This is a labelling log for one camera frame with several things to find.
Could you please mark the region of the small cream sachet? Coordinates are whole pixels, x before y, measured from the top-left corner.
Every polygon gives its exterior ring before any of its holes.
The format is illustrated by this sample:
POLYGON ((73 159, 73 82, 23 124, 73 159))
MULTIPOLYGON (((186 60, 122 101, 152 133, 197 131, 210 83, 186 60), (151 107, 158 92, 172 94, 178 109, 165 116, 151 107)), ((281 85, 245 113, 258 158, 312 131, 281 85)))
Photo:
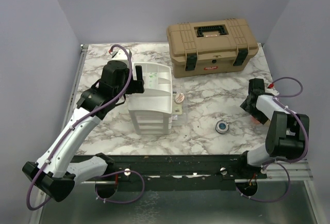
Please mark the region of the small cream sachet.
POLYGON ((183 107, 181 103, 173 103, 173 114, 181 115, 183 113, 183 107))

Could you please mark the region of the orange round makeup sponge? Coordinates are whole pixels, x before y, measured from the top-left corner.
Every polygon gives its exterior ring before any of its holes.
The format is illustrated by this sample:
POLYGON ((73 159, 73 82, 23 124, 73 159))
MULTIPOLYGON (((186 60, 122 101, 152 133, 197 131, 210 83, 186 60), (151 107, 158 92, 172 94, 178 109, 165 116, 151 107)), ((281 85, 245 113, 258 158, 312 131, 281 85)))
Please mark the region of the orange round makeup sponge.
POLYGON ((174 101, 175 103, 179 104, 182 103, 185 99, 185 95, 182 92, 179 92, 175 95, 174 101))

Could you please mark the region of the white plastic drawer organizer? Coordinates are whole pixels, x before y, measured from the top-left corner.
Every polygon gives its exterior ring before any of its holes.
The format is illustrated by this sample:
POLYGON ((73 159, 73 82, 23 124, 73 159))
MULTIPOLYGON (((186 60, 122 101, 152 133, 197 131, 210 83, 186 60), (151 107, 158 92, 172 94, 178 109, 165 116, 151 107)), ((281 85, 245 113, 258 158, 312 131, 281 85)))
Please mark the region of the white plastic drawer organizer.
POLYGON ((187 123, 185 100, 181 103, 183 113, 173 114, 175 95, 183 90, 173 87, 172 70, 169 66, 153 62, 134 62, 133 79, 136 80, 135 66, 142 67, 144 93, 128 97, 128 111, 138 135, 166 135, 171 128, 187 123))

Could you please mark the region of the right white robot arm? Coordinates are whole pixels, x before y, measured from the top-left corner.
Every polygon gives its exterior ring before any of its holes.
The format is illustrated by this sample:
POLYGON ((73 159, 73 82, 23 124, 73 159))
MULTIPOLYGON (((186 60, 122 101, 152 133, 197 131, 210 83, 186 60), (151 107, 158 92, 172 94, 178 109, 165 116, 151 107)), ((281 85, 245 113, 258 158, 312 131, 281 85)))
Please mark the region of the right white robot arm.
POLYGON ((282 77, 266 87, 264 80, 249 80, 248 95, 240 107, 261 124, 270 122, 265 143, 242 155, 245 161, 237 165, 242 178, 249 178, 256 167, 266 168, 274 162, 296 163, 305 158, 309 144, 309 117, 298 114, 284 105, 281 98, 294 98, 303 92, 302 83, 293 77, 282 77), (273 94, 275 83, 290 79, 298 83, 300 90, 294 94, 273 94))

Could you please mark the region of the pink round makeup sponge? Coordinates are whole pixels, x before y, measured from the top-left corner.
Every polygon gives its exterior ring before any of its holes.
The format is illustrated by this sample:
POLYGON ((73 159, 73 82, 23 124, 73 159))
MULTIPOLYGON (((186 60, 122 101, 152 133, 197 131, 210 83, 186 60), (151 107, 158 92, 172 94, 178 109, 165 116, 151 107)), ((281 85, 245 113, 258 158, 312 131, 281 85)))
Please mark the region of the pink round makeup sponge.
POLYGON ((259 121, 257 119, 255 119, 254 117, 251 117, 251 121, 254 123, 254 124, 259 124, 259 121))

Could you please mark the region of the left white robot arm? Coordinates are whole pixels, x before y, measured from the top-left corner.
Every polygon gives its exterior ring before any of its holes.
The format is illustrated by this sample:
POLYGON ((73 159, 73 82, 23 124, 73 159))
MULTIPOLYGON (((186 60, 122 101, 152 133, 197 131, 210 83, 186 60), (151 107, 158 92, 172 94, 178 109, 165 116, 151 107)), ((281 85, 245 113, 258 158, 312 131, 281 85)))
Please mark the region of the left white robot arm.
POLYGON ((101 78, 81 94, 69 122, 51 147, 36 162, 23 166, 22 171, 32 185, 60 202, 83 181, 96 177, 110 179, 115 167, 107 155, 98 153, 80 163, 73 163, 72 159, 89 133, 120 105, 119 99, 134 93, 144 93, 142 67, 109 61, 101 78))

